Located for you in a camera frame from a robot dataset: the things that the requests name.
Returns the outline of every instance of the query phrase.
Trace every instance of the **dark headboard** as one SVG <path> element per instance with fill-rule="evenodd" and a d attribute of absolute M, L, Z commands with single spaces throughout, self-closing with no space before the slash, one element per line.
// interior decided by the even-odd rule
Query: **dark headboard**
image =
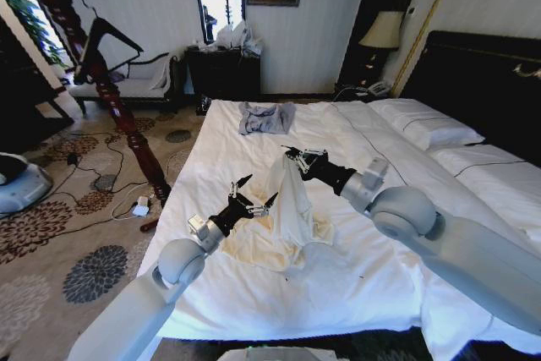
<path fill-rule="evenodd" d="M 432 31 L 401 97 L 476 129 L 541 167 L 541 40 Z"/>

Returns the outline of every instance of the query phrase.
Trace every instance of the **floor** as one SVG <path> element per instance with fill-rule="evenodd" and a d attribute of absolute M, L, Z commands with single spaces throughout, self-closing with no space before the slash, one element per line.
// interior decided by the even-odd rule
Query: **floor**
<path fill-rule="evenodd" d="M 107 110 L 87 102 L 83 117 L 67 92 L 57 101 L 75 123 L 25 153 L 50 173 L 54 194 L 0 220 L 0 361 L 65 359 L 78 334 L 135 278 L 152 238 L 139 226 L 161 212 L 151 199 L 146 218 L 112 219 L 112 211 L 130 216 L 130 206 L 140 195 L 151 196 L 151 188 L 138 185 L 145 179 Z M 47 106 L 42 111 L 55 114 Z M 193 106 L 177 114 L 137 107 L 134 115 L 172 184 L 204 118 Z M 77 167 L 67 163 L 70 153 Z M 287 342 L 164 339 L 153 359 L 216 360 L 228 349 L 260 345 L 326 348 L 351 360 L 431 359 L 418 328 Z M 457 359 L 481 358 L 468 346 Z"/>

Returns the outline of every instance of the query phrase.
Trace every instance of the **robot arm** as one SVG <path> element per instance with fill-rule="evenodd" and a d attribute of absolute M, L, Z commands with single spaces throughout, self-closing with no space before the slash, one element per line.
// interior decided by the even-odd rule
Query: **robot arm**
<path fill-rule="evenodd" d="M 541 259 L 472 220 L 455 217 L 420 190 L 377 191 L 387 163 L 374 159 L 360 174 L 329 162 L 325 150 L 288 147 L 304 180 L 318 178 L 387 237 L 417 253 L 423 263 L 491 314 L 541 336 Z"/>
<path fill-rule="evenodd" d="M 241 218 L 267 216 L 277 194 L 255 206 L 238 192 L 251 175 L 232 183 L 228 205 L 205 222 L 189 219 L 199 243 L 182 238 L 169 242 L 158 261 L 131 281 L 77 339 L 68 360 L 134 360 L 145 350 L 175 308 L 184 290 L 205 268 L 205 258 L 229 235 Z"/>

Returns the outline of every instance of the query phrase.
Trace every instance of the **carved wooden post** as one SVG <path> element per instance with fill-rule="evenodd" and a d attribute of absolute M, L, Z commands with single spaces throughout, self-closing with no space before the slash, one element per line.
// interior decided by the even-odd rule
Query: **carved wooden post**
<path fill-rule="evenodd" d="M 81 20 L 72 6 L 73 0 L 40 0 L 49 10 L 51 18 L 56 21 L 66 33 L 69 46 L 79 60 L 80 53 L 86 43 L 86 34 L 81 28 Z M 150 150 L 148 141 L 135 127 L 134 115 L 120 101 L 117 86 L 111 82 L 107 74 L 107 64 L 103 56 L 90 66 L 90 76 L 96 82 L 100 98 L 109 106 L 109 112 L 117 126 L 127 135 L 128 146 L 132 149 L 143 174 L 154 187 L 156 197 L 164 205 L 171 187 L 167 184 L 160 163 Z"/>

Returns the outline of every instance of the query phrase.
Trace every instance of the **white device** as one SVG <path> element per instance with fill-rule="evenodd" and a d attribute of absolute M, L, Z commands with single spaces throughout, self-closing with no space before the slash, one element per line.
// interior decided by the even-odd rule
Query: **white device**
<path fill-rule="evenodd" d="M 149 198 L 146 196 L 140 196 L 137 199 L 137 205 L 132 210 L 132 213 L 136 216 L 146 216 L 149 212 Z"/>
<path fill-rule="evenodd" d="M 49 174 L 23 156 L 0 152 L 0 218 L 22 211 L 47 193 Z"/>
<path fill-rule="evenodd" d="M 304 180 L 329 184 L 378 230 L 417 253 L 430 270 L 500 319 L 541 336 L 540 258 L 479 223 L 437 208 L 418 189 L 388 188 L 377 194 L 388 165 L 383 160 L 375 159 L 360 174 L 329 162 L 325 150 L 289 149 L 286 154 L 299 165 Z M 199 242 L 168 243 L 158 261 L 131 281 L 79 337 L 68 360 L 136 359 L 236 221 L 266 216 L 275 197 L 255 208 L 232 185 L 229 206 L 219 215 L 189 220 Z"/>

